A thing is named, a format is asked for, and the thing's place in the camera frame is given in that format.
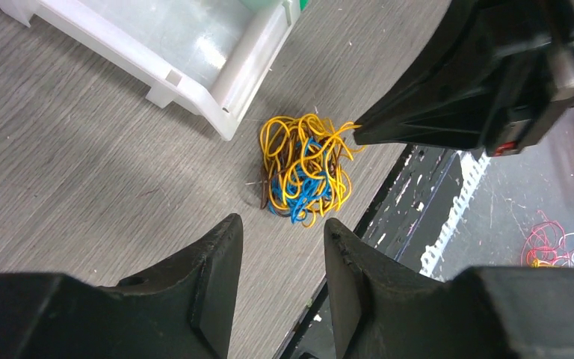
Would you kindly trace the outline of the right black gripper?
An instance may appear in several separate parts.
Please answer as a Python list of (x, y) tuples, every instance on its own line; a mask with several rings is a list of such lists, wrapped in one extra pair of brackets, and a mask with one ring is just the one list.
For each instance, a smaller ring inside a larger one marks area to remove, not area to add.
[(450, 52), (421, 52), (359, 117), (354, 140), (511, 156), (572, 107), (574, 4), (476, 1)]

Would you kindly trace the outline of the white plastic bin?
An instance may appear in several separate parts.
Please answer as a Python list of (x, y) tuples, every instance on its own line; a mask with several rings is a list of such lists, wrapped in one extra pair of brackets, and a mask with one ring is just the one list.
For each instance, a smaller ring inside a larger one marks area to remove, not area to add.
[(229, 141), (299, 20), (297, 1), (258, 12), (240, 1), (0, 1), (30, 25), (38, 16), (176, 103)]

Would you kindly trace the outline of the green plastic bin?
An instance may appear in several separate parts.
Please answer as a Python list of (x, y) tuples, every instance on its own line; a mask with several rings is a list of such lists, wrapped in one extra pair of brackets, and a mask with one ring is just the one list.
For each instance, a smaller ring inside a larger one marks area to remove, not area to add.
[[(240, 2), (249, 10), (253, 12), (258, 12), (273, 4), (276, 4), (278, 0), (240, 0)], [(297, 3), (300, 9), (303, 10), (309, 3), (309, 0), (298, 0)]]

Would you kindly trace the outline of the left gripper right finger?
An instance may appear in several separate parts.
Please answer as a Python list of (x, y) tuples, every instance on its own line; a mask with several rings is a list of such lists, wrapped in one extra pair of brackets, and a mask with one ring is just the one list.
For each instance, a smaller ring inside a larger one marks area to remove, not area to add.
[(324, 225), (338, 358), (574, 358), (574, 269), (471, 267), (441, 282)]

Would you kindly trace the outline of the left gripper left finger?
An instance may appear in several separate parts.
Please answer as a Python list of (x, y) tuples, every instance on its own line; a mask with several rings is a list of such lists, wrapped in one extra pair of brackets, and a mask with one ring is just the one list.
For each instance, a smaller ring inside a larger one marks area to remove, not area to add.
[(232, 213), (115, 286), (0, 273), (0, 358), (226, 358), (242, 251)]

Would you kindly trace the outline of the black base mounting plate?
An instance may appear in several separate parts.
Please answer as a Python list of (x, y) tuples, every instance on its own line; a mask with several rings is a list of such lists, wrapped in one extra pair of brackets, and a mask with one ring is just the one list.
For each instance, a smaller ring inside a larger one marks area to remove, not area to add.
[[(426, 226), (429, 209), (447, 191), (458, 196), (462, 161), (474, 152), (408, 145), (383, 181), (371, 204), (354, 228), (361, 240), (382, 254), (401, 260), (417, 230)], [(323, 280), (275, 353), (276, 358), (313, 358), (304, 339), (319, 337), (321, 355), (334, 351), (327, 282)]]

